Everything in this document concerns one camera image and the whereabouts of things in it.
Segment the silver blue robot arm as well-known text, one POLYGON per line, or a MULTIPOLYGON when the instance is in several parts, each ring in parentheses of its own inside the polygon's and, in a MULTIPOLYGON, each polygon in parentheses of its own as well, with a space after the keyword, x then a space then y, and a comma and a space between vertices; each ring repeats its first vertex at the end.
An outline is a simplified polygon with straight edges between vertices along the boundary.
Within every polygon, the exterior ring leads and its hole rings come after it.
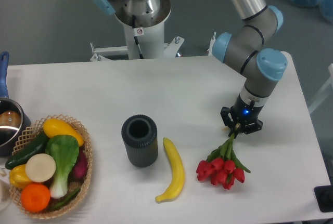
MULTIPOLYGON (((130 59, 162 58, 164 22, 170 0, 92 0, 105 14, 122 23, 130 59)), ((235 104, 221 109, 231 136, 262 129, 258 116, 287 67, 286 56, 264 44, 282 26, 283 15, 265 0, 232 0, 244 26, 236 34, 223 33, 213 40, 212 55, 246 78, 235 104)))

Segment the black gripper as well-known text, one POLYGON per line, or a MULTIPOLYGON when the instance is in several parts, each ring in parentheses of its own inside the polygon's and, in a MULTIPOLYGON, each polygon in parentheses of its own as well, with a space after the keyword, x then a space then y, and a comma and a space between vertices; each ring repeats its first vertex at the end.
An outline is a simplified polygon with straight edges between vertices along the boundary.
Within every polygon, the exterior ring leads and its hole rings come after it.
POLYGON ((258 120, 258 116, 263 106, 255 106, 255 101, 245 103, 239 95, 235 104, 231 107, 222 107, 221 118, 226 127, 230 129, 229 137, 233 134, 235 138, 241 133, 251 134, 260 131, 263 122, 258 120))

